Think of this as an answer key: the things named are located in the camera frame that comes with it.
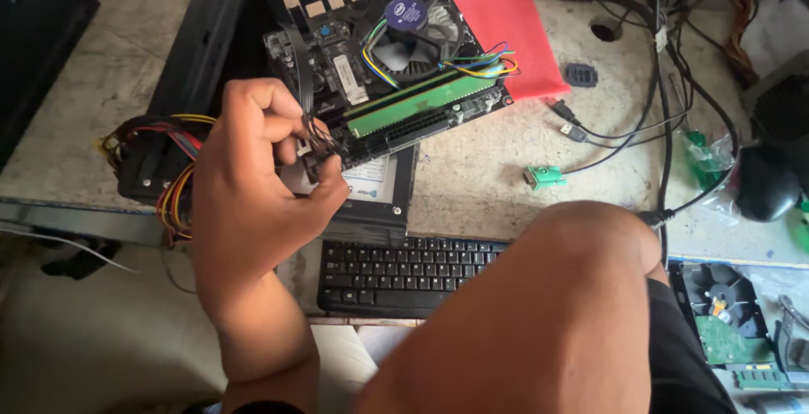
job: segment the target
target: white cable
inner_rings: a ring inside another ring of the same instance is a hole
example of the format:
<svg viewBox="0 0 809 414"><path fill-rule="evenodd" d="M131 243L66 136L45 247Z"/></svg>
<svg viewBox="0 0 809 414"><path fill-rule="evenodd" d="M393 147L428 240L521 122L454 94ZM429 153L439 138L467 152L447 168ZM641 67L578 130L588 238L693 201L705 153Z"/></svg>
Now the white cable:
<svg viewBox="0 0 809 414"><path fill-rule="evenodd" d="M85 250L87 253L93 254L94 256L101 259L102 261L104 261L107 264L112 264L115 267L122 268L122 269L126 270L127 272L140 273L140 271L137 271L137 270L131 269L131 268L127 267L127 266L122 266L121 264L116 263L112 259L109 259L107 256L104 256L103 254L100 254L97 251L92 250L92 249L82 245L81 243L72 242L70 240L67 240L66 238L53 237L53 236L37 234L37 233L27 233L27 232L24 232L24 231L10 230L8 228L0 228L0 232L13 233L13 234L18 234L18 235L25 235L25 236L28 236L28 237L44 238L45 240L55 240L57 242L67 243L67 244L75 246L75 247L77 247L77 248L79 248L81 250Z"/></svg>

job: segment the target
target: black mouse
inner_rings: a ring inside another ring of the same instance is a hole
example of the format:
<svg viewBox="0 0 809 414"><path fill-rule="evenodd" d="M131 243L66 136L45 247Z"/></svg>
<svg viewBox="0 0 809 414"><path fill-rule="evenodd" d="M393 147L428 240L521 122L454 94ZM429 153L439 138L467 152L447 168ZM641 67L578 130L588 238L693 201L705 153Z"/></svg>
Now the black mouse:
<svg viewBox="0 0 809 414"><path fill-rule="evenodd" d="M740 162L737 202L742 216L774 222L795 207L801 184L779 150L766 145L742 149Z"/></svg>

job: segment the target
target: cpu fan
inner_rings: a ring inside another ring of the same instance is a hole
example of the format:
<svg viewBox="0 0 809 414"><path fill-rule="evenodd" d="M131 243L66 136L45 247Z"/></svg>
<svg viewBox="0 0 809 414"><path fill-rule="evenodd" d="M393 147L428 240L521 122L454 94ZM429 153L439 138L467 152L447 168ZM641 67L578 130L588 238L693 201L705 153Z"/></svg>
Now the cpu fan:
<svg viewBox="0 0 809 414"><path fill-rule="evenodd" d="M374 63L395 80L421 80L455 56L463 42L463 23L451 0L368 0L367 34L387 23L369 40Z"/></svg>

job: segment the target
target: keyboard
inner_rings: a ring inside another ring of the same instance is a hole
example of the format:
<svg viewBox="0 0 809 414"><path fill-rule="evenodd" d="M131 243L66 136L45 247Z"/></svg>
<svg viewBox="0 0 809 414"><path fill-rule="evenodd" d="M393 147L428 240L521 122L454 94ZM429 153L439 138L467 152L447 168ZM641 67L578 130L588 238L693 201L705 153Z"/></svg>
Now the keyboard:
<svg viewBox="0 0 809 414"><path fill-rule="evenodd" d="M323 242L317 305L374 318L426 318L506 249L502 242L407 238L390 248Z"/></svg>

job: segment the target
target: motherboard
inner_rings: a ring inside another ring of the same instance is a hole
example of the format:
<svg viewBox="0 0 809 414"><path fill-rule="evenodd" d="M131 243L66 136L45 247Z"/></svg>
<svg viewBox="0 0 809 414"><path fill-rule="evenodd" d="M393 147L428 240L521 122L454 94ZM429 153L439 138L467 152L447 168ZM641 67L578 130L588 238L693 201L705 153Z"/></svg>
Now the motherboard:
<svg viewBox="0 0 809 414"><path fill-rule="evenodd" d="M350 169L513 102L507 43L484 51L452 0L284 3L294 26L264 44L273 73L329 129L326 150L298 151L311 181L333 153Z"/></svg>

